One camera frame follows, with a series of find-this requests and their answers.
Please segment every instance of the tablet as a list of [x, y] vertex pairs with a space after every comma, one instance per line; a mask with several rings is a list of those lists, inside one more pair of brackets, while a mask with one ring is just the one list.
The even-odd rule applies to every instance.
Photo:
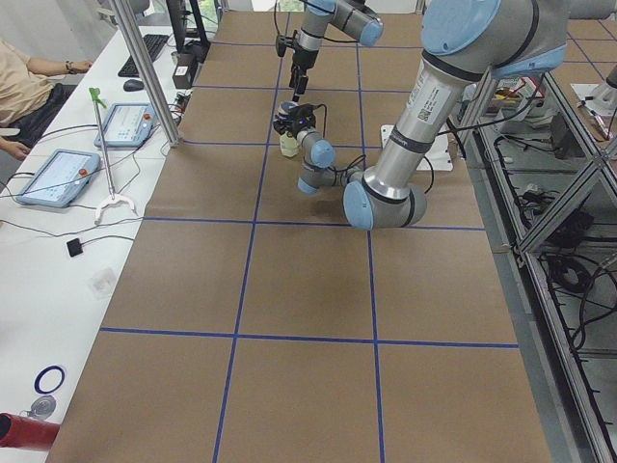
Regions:
[[[149, 103], [115, 103], [103, 122], [105, 145], [109, 149], [134, 150], [148, 138], [154, 124], [154, 108]], [[100, 134], [94, 145], [100, 148]]]
[[55, 150], [15, 197], [22, 204], [66, 207], [98, 171], [95, 152]]

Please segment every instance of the white desk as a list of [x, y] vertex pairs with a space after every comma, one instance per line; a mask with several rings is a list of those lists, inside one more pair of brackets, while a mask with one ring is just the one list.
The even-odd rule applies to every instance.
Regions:
[[[167, 27], [142, 28], [143, 34], [169, 32]], [[165, 47], [154, 63], [169, 103], [174, 102], [177, 92], [172, 81], [172, 51], [173, 48]], [[125, 79], [118, 78], [117, 73], [127, 57], [128, 51], [118, 31], [47, 131], [95, 123], [90, 87], [98, 87], [101, 98], [109, 103], [148, 101], [146, 91], [127, 93], [122, 89]], [[81, 129], [41, 140], [19, 172], [35, 172], [58, 148], [94, 151], [96, 133], [95, 129]], [[165, 162], [166, 142], [163, 131], [158, 129], [135, 155], [142, 171], [123, 194], [135, 202], [139, 217], [144, 213]], [[129, 153], [111, 151], [111, 162]], [[117, 190], [138, 172], [130, 158], [112, 169]], [[12, 180], [9, 185], [12, 192], [19, 192], [26, 181]], [[108, 194], [106, 177], [99, 173], [76, 202], [96, 207]], [[106, 208], [103, 223], [134, 217], [128, 206], [122, 204]], [[23, 206], [9, 198], [0, 199], [0, 218], [56, 234], [94, 225], [94, 211], [90, 209], [52, 210]], [[0, 412], [19, 414], [29, 410], [31, 403], [40, 396], [34, 390], [36, 376], [48, 366], [60, 365], [67, 377], [53, 394], [57, 409], [49, 421], [62, 422], [132, 244], [125, 239], [102, 239], [84, 247], [84, 254], [70, 258], [66, 243], [76, 236], [82, 242], [109, 234], [134, 237], [139, 226], [140, 222], [125, 223], [55, 238], [0, 224]], [[93, 280], [101, 278], [101, 272], [113, 275], [111, 285], [103, 291], [92, 287]], [[42, 462], [45, 458], [45, 452], [0, 449], [1, 463]]]

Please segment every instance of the blue joint cap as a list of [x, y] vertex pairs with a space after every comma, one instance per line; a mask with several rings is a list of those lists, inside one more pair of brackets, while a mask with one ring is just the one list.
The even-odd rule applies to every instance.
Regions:
[[359, 181], [352, 181], [343, 194], [345, 216], [352, 227], [373, 230], [373, 209], [368, 194]]
[[334, 14], [335, 8], [336, 0], [311, 0], [308, 4], [308, 10], [318, 16], [327, 16], [328, 14]]
[[300, 191], [302, 191], [305, 195], [314, 195], [315, 193], [317, 193], [317, 188], [314, 188], [312, 186], [310, 186], [308, 183], [306, 183], [304, 180], [302, 180], [302, 178], [298, 178], [298, 189]]
[[422, 20], [426, 51], [445, 56], [462, 50], [486, 31], [501, 0], [433, 0]]
[[566, 57], [566, 45], [558, 46], [551, 51], [519, 61], [503, 68], [493, 69], [494, 79], [517, 77], [521, 75], [540, 74], [557, 68]]
[[374, 46], [384, 33], [384, 24], [377, 19], [370, 21], [360, 35], [360, 44], [364, 46]]
[[335, 149], [326, 140], [319, 140], [310, 149], [310, 161], [322, 169], [330, 167], [335, 162]]

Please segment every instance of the keyboard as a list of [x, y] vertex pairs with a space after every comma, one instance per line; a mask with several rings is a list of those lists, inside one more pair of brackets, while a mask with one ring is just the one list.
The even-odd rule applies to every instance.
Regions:
[[[146, 48], [148, 49], [148, 55], [150, 55], [150, 59], [155, 61], [158, 58], [159, 53], [167, 43], [169, 36], [165, 36], [162, 34], [145, 34], [144, 35], [144, 43], [146, 44]], [[135, 61], [133, 61], [132, 57], [128, 57], [124, 66], [118, 72], [118, 77], [139, 77], [139, 71], [137, 70], [137, 66], [135, 66]]]

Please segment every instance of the small black box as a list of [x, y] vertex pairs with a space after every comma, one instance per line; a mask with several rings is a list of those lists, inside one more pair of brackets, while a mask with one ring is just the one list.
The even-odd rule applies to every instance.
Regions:
[[197, 60], [191, 53], [178, 53], [174, 70], [174, 85], [177, 89], [190, 89], [197, 72]]

